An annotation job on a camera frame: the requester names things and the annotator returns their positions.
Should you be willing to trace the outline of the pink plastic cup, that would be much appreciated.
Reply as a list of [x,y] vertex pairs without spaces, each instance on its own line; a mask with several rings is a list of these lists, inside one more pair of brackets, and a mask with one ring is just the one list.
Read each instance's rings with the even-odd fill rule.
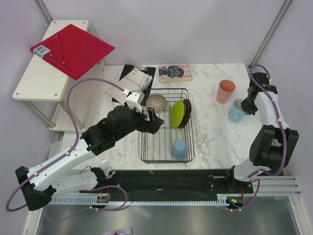
[[236,89],[236,85],[231,80],[222,80],[219,83],[217,95],[216,95],[216,101],[220,104],[224,104],[227,102],[227,100],[230,98],[230,96],[233,94],[233,92]]

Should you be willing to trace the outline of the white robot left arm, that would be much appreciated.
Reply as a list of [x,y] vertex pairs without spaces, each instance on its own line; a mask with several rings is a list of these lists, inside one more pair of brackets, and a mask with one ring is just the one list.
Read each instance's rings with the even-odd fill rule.
[[54,197],[76,190],[103,192],[107,180],[92,170],[87,176],[64,176],[78,164],[100,155],[115,146],[116,142],[133,131],[155,134],[163,119],[152,108],[143,111],[119,105],[107,117],[91,126],[75,139],[68,149],[35,167],[21,166],[15,174],[21,187],[25,206],[35,211],[46,206]]

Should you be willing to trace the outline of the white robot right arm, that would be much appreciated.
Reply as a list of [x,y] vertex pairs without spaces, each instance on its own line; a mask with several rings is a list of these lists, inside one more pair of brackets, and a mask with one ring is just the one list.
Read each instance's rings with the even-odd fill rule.
[[247,115],[259,114],[262,127],[252,142],[249,158],[228,170],[224,187],[234,193],[242,182],[265,173],[279,175],[288,165],[299,139],[298,131],[290,129],[278,104],[278,90],[269,82],[268,72],[250,72],[248,95],[241,103]]

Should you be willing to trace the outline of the light blue mug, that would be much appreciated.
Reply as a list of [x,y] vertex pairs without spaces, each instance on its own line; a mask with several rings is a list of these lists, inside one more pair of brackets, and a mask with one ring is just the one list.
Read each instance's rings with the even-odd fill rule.
[[246,113],[241,108],[242,99],[236,99],[228,111],[228,119],[231,122],[238,122],[244,118]]

